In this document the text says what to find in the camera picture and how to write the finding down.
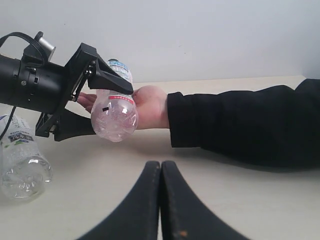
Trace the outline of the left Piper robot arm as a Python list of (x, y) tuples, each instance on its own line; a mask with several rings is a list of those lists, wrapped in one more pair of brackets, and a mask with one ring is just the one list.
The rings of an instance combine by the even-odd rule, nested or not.
[(0, 57), (0, 102), (40, 112), (35, 135), (54, 135), (57, 142), (94, 135), (89, 118), (66, 109), (69, 101), (77, 101), (84, 84), (94, 90), (111, 90), (125, 95), (133, 93), (132, 84), (115, 73), (97, 50), (81, 43), (65, 66), (49, 62), (31, 67), (38, 58), (31, 46), (25, 48), (20, 60)]

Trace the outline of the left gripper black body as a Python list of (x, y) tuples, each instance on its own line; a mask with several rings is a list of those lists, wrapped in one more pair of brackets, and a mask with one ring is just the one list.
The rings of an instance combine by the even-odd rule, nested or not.
[(32, 72), (21, 69), (27, 83), (21, 94), (21, 107), (40, 112), (35, 135), (49, 137), (57, 129), (58, 118), (69, 101), (75, 102), (86, 80), (93, 75), (97, 50), (81, 43), (65, 66), (47, 63)]

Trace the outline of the person's open hand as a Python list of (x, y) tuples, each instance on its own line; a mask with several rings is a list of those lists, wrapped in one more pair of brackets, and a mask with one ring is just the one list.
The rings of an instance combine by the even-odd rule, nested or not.
[(146, 85), (133, 92), (138, 113), (138, 130), (169, 129), (167, 98), (161, 88)]

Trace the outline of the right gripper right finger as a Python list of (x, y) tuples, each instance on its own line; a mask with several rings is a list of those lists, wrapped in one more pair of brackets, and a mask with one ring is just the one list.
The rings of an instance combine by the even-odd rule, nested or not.
[(164, 240), (246, 240), (197, 197), (174, 161), (161, 164), (159, 207)]

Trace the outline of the black sleeved forearm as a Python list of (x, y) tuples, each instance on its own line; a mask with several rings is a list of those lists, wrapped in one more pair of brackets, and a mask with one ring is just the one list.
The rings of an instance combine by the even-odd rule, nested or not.
[(202, 148), (250, 165), (320, 165), (320, 82), (296, 88), (167, 96), (174, 148)]

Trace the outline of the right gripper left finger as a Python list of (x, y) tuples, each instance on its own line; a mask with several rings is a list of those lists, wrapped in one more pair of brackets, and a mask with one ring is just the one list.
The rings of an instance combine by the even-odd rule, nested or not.
[(148, 161), (123, 201), (81, 240), (156, 240), (160, 163)]

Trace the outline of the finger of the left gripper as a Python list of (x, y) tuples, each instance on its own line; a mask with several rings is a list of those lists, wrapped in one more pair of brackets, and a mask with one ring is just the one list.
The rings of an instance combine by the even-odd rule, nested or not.
[(112, 70), (98, 54), (93, 67), (92, 76), (88, 78), (88, 87), (91, 90), (110, 90), (125, 95), (133, 93), (132, 84)]
[(78, 115), (70, 110), (64, 109), (57, 120), (57, 128), (53, 132), (56, 142), (96, 134), (90, 118)]

